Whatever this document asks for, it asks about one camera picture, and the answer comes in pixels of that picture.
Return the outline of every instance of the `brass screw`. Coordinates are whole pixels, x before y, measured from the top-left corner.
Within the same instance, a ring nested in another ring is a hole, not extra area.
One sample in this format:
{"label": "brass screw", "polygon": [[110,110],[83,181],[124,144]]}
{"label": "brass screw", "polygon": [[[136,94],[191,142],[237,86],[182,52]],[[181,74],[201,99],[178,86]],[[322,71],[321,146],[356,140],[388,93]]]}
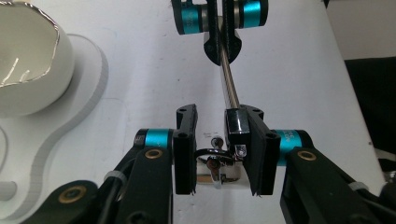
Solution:
{"label": "brass screw", "polygon": [[145,153],[146,158],[154,160],[158,159],[163,155],[163,152],[159,149],[151,149]]}
{"label": "brass screw", "polygon": [[84,186],[74,186],[62,192],[58,200],[60,203],[74,203],[84,197],[86,192],[87,188]]}
{"label": "brass screw", "polygon": [[299,151],[297,152],[297,155],[306,161],[315,161],[317,159],[317,156],[315,156],[314,153],[309,152],[309,151]]}

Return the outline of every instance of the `white table surface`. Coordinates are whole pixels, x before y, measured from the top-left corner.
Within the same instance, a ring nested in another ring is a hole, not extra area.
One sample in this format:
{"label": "white table surface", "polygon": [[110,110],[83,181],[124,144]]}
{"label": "white table surface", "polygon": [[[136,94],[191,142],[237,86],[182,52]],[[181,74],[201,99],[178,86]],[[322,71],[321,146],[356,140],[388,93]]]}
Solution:
{"label": "white table surface", "polygon": [[[176,109],[197,104],[198,148],[223,134],[220,71],[204,53],[203,35],[178,35],[170,1],[32,0],[67,33],[85,35],[105,53],[109,80],[92,113],[67,133],[46,163],[40,201],[62,184],[100,185],[141,128],[176,128]],[[270,0],[266,25],[240,30],[232,64],[240,102],[265,112],[271,129],[304,129],[315,146],[373,193],[384,183],[370,137],[320,0]],[[174,223],[284,223],[275,194],[252,197],[248,182],[222,190],[198,186],[175,196]]]}

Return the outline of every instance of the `white saucer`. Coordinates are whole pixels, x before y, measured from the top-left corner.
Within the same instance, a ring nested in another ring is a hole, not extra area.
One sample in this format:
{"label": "white saucer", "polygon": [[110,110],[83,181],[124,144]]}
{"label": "white saucer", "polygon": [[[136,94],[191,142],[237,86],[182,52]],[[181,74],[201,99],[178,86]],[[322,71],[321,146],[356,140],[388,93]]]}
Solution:
{"label": "white saucer", "polygon": [[32,115],[0,119],[0,181],[17,184],[14,197],[0,202],[0,220],[16,219],[32,209],[42,190],[44,166],[52,148],[91,113],[105,91],[108,65],[103,52],[81,35],[68,37],[76,65],[64,95]]}

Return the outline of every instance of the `white cup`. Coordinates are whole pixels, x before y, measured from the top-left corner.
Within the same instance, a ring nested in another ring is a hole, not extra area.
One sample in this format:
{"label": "white cup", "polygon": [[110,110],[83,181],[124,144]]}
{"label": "white cup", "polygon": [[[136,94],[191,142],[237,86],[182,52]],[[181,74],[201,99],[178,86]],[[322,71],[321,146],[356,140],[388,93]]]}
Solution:
{"label": "white cup", "polygon": [[70,40],[56,22],[31,4],[0,0],[0,119],[55,102],[73,70]]}

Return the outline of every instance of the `metal rod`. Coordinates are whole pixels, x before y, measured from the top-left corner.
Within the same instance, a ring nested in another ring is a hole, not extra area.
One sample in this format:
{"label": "metal rod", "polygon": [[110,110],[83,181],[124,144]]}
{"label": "metal rod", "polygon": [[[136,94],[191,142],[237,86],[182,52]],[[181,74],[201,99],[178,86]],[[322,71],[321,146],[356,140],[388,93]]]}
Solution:
{"label": "metal rod", "polygon": [[220,44],[220,61],[222,67],[221,82],[224,92],[224,99],[227,109],[239,108],[239,100],[236,95],[235,86],[233,84],[233,75],[231,74],[230,62],[228,61],[228,54],[223,44]]}

